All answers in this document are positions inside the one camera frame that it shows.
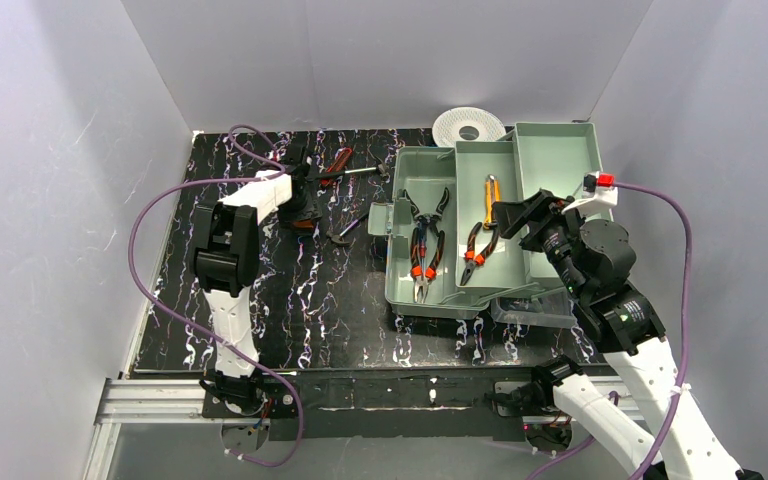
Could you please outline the orange utility knife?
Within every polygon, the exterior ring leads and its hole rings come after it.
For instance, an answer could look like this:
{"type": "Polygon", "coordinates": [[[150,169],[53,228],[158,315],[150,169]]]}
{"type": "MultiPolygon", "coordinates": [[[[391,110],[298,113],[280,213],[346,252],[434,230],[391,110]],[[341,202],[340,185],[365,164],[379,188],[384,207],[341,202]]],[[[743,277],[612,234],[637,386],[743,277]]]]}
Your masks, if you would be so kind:
{"type": "Polygon", "coordinates": [[[483,228],[485,230],[491,230],[497,225],[496,216],[493,210],[493,205],[500,197],[500,187],[497,177],[493,174],[488,174],[484,186],[486,215],[483,222],[483,228]]]}

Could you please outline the orange black needle-nose pliers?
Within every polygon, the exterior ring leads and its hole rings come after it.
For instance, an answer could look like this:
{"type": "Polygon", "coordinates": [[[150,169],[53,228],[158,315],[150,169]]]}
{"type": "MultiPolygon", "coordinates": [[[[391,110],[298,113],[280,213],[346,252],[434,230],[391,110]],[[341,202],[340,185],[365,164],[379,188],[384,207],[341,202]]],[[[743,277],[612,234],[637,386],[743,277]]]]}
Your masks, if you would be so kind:
{"type": "Polygon", "coordinates": [[[461,276],[460,285],[466,285],[471,279],[474,271],[483,266],[486,260],[495,252],[498,240],[500,238],[498,227],[493,225],[490,227],[491,232],[490,241],[480,251],[476,250],[476,240],[478,233],[483,229],[484,224],[477,222],[469,232],[467,237],[467,249],[463,255],[465,261],[465,268],[461,276]]]}

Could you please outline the translucent lid green toolbox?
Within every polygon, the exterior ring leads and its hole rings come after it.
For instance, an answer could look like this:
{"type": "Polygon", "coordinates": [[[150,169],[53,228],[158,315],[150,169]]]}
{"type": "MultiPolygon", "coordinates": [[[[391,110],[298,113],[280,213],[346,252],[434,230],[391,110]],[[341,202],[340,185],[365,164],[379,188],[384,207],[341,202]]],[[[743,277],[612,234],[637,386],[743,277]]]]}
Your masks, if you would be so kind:
{"type": "Polygon", "coordinates": [[[540,189],[580,196],[602,161],[594,124],[518,123],[495,141],[401,148],[393,199],[370,208],[368,231],[387,240],[384,295],[397,315],[469,320],[499,298],[536,299],[562,290],[541,253],[523,250],[521,229],[503,226],[495,201],[540,189]]]}

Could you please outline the black handle pliers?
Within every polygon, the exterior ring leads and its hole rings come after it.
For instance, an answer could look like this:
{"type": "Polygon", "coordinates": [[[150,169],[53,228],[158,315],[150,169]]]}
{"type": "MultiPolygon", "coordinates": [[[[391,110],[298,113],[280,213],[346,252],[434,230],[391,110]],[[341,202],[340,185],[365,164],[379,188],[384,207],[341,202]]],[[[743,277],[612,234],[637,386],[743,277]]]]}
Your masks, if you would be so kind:
{"type": "Polygon", "coordinates": [[[413,192],[407,189],[399,192],[399,197],[408,202],[413,222],[421,228],[436,230],[451,200],[450,189],[444,186],[440,192],[431,196],[428,196],[427,191],[423,191],[419,201],[415,201],[412,194],[413,192]]]}

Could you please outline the orange black cutting pliers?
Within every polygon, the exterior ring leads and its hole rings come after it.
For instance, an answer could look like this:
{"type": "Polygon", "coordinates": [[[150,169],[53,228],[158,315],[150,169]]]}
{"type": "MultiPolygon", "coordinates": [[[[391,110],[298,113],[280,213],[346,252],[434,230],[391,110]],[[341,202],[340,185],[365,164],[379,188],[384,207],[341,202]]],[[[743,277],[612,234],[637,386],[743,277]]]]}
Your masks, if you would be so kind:
{"type": "Polygon", "coordinates": [[[437,270],[442,261],[446,235],[443,231],[436,234],[435,250],[430,259],[426,244],[427,230],[415,227],[410,242],[410,276],[413,279],[413,300],[415,303],[425,303],[430,284],[437,277],[437,270]]]}

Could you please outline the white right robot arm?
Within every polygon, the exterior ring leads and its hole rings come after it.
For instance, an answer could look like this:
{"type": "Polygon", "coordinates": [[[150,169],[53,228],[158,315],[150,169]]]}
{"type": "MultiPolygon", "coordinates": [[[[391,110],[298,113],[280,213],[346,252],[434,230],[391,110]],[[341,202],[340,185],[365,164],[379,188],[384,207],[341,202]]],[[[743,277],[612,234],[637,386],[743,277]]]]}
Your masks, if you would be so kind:
{"type": "Polygon", "coordinates": [[[547,190],[520,202],[497,202],[502,238],[542,253],[572,297],[573,314],[619,375],[635,402],[636,422],[601,393],[566,356],[536,367],[530,383],[492,395],[515,405],[555,409],[580,423],[632,479],[759,479],[728,453],[686,383],[687,360],[676,360],[665,327],[630,281],[637,256],[629,234],[606,219],[585,219],[571,198],[547,190]]]}

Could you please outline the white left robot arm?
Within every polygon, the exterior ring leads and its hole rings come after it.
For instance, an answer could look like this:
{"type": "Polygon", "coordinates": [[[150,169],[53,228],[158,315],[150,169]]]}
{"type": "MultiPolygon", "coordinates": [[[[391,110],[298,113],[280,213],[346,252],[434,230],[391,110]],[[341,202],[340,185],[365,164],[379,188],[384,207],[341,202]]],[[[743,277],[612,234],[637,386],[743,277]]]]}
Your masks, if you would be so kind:
{"type": "Polygon", "coordinates": [[[200,385],[242,409],[252,409],[263,397],[252,364],[258,351],[250,307],[260,269],[260,223],[274,212],[290,224],[310,226],[318,218],[307,180],[309,156],[292,149],[284,159],[287,170],[278,177],[270,177],[272,170],[260,171],[255,182],[196,209],[191,265],[210,308],[212,331],[220,337],[215,366],[200,385]]]}

